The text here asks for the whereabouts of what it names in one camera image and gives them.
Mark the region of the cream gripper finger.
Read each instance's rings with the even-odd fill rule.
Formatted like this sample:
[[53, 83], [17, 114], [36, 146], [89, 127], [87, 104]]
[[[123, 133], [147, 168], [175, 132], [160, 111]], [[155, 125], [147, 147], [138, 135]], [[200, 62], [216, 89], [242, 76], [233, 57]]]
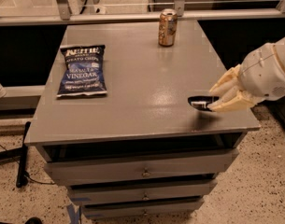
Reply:
[[244, 110], [254, 107], [258, 103], [258, 98], [247, 91], [238, 91], [236, 97], [231, 101], [221, 104], [218, 101], [210, 104], [208, 107], [214, 112], [228, 112]]
[[232, 67], [229, 70], [227, 70], [219, 78], [219, 80], [213, 85], [213, 87], [210, 89], [209, 92], [210, 93], [226, 93], [232, 90], [240, 91], [241, 86], [238, 80], [240, 68], [241, 68], [241, 65], [238, 64], [237, 66]]

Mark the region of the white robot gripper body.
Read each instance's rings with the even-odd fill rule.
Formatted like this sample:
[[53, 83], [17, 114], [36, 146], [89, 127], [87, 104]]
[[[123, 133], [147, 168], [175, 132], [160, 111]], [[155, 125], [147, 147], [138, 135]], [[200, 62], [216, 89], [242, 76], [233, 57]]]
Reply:
[[276, 101], [285, 96], [285, 42], [266, 43], [244, 59], [242, 87], [255, 97]]

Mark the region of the cream middle gripper finger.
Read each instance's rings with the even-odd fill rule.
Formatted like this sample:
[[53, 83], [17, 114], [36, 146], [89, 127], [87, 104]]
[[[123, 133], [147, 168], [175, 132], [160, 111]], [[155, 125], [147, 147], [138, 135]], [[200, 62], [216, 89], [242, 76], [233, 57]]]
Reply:
[[219, 97], [218, 103], [224, 104], [231, 101], [236, 97], [239, 87], [234, 85], [233, 87], [220, 86], [214, 90], [215, 95]]

